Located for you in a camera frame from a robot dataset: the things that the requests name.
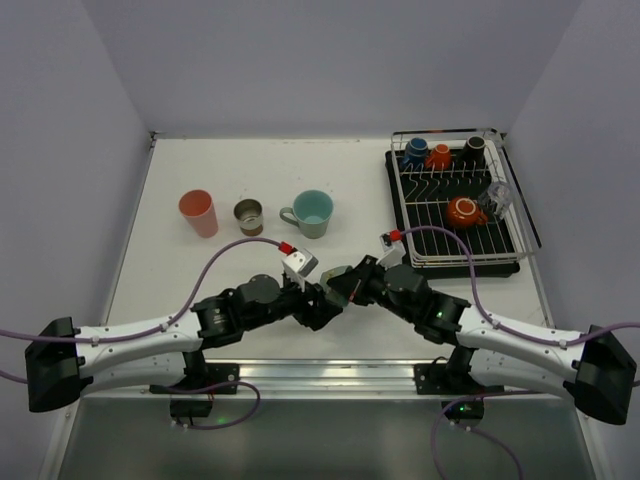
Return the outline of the pale green mug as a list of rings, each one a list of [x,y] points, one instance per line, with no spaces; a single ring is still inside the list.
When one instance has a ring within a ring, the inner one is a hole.
[[[295,226],[308,239],[319,239],[326,234],[334,212],[331,197],[320,190],[303,191],[290,207],[279,211],[279,218]]]
[[[350,271],[351,269],[352,267],[349,265],[342,265],[342,266],[332,268],[330,270],[326,270],[322,273],[320,277],[320,286],[322,287],[325,294],[325,299],[328,302],[334,305],[337,305],[339,307],[346,307],[348,305],[348,300],[344,296],[336,292],[334,289],[332,289],[329,286],[328,282],[334,277],[343,275],[344,273]]]

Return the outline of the steel cup with cork base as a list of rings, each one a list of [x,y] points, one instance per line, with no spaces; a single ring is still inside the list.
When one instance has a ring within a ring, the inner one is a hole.
[[[234,218],[245,236],[258,236],[263,231],[263,209],[255,199],[240,200],[233,209]]]

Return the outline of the red glazed round cup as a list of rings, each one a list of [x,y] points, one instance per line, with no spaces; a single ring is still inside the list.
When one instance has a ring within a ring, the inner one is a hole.
[[[453,198],[447,205],[445,220],[449,227],[467,229],[472,226],[486,225],[488,216],[476,201],[467,196]]]

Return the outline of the pink plastic cup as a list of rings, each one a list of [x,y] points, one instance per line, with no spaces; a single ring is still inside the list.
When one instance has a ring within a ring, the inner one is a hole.
[[[202,238],[211,238],[218,233],[218,220],[211,195],[201,189],[182,195],[178,208],[191,228]]]

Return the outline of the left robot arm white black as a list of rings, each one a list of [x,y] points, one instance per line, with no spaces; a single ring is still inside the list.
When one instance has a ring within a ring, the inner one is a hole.
[[[288,317],[318,331],[342,311],[318,284],[259,274],[172,316],[115,327],[55,319],[25,350],[28,408],[50,412],[121,386],[197,390],[211,379],[204,351]]]

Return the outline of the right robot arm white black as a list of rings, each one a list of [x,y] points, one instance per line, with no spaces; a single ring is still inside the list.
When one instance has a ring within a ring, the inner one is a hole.
[[[388,310],[428,341],[455,346],[478,385],[565,397],[601,422],[627,421],[637,364],[611,328],[581,333],[509,319],[432,289],[408,265],[384,267],[370,256],[327,285],[355,305]]]

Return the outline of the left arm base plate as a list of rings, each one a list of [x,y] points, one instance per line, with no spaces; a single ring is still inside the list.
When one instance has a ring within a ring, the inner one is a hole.
[[[202,372],[190,372],[176,385],[166,387],[151,385],[152,394],[211,394],[235,395],[240,380],[238,363],[206,362]]]

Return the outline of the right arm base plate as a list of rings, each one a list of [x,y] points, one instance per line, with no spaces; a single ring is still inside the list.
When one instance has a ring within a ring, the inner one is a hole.
[[[413,381],[418,395],[467,395],[483,391],[472,379],[469,361],[443,356],[413,365]]]

